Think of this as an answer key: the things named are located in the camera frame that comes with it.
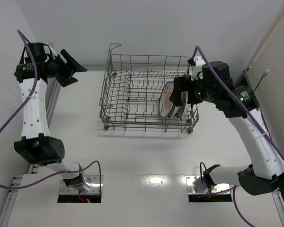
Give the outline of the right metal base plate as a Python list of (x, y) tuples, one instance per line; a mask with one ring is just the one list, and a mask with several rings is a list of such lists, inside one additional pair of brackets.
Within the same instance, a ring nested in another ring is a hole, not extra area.
[(201, 182), (200, 175), (186, 175), (187, 191), (189, 195), (227, 193), (231, 190), (229, 184), (218, 184), (210, 189)]

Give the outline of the floral plate orange rim front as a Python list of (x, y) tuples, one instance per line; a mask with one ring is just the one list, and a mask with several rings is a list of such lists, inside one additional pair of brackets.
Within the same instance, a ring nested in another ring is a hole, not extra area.
[(180, 108), (179, 106), (172, 105), (172, 108), (170, 112), (168, 113), (167, 117), (168, 118), (173, 117), (178, 112), (179, 108)]

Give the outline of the floral plate orange rim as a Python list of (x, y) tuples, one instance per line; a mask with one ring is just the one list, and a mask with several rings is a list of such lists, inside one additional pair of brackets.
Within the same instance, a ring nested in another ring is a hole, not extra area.
[(178, 112), (179, 108), (180, 108), (179, 106), (172, 105), (172, 108), (170, 112), (168, 113), (167, 117), (168, 118), (173, 117)]
[(180, 106), (177, 113), (175, 114), (175, 117), (178, 119), (183, 117), (187, 113), (189, 107), (191, 106), (190, 104), (187, 103), (188, 102), (188, 92), (184, 91), (181, 93), (181, 95), (182, 95), (182, 99), (181, 99), (182, 105)]

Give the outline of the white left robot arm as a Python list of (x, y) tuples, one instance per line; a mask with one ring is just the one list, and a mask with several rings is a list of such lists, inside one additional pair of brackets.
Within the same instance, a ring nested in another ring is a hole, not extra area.
[(77, 82), (74, 73), (86, 72), (86, 68), (65, 49), (60, 54), (52, 49), (45, 53), (41, 49), (33, 56), (36, 64), (30, 57), (23, 57), (16, 66), (15, 76), (24, 107), (21, 139), (14, 143), (14, 149), (28, 163), (45, 166), (60, 174), (66, 186), (87, 192), (90, 185), (82, 167), (66, 156), (63, 142), (50, 134), (45, 105), (49, 78), (55, 78), (62, 87), (66, 87)]

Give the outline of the metal base plate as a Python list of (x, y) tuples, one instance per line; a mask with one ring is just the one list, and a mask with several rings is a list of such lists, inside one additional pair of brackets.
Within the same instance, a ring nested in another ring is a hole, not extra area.
[(82, 195), (100, 195), (103, 187), (103, 176), (99, 178), (99, 175), (86, 175), (85, 183), (82, 186), (68, 187), (64, 181), (61, 181), (59, 188), (59, 195), (78, 195), (81, 192)]
[(231, 190), (229, 184), (218, 184), (210, 189), (201, 182), (200, 175), (186, 175), (187, 191), (189, 195), (227, 193)]

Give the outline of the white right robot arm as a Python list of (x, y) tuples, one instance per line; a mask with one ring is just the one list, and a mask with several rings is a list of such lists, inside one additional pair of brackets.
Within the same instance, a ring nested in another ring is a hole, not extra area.
[(249, 166), (223, 167), (215, 164), (207, 168), (193, 182), (194, 190), (204, 192), (220, 183), (240, 186), (250, 195), (276, 190), (284, 181), (284, 161), (265, 138), (263, 119), (252, 89), (245, 85), (235, 87), (229, 66), (222, 61), (213, 61), (210, 67), (225, 87), (200, 57), (189, 59), (188, 64), (192, 69), (186, 75), (174, 78), (170, 101), (175, 106), (181, 106), (182, 94), (186, 92), (187, 104), (215, 104), (237, 130), (251, 160)]

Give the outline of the orange sunburst glass plate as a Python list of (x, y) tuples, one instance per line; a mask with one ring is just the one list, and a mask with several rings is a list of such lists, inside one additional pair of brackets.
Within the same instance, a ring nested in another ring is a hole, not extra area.
[(174, 83), (168, 82), (164, 86), (159, 99), (159, 114), (161, 117), (172, 117), (175, 105), (170, 101), (170, 97), (174, 90)]

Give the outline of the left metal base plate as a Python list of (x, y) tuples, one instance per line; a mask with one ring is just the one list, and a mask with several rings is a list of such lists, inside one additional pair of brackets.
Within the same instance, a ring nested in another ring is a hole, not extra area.
[(99, 178), (99, 175), (86, 175), (85, 183), (82, 186), (68, 187), (64, 181), (61, 181), (59, 188), (59, 195), (78, 195), (81, 192), (82, 195), (100, 195), (103, 187), (103, 176)]

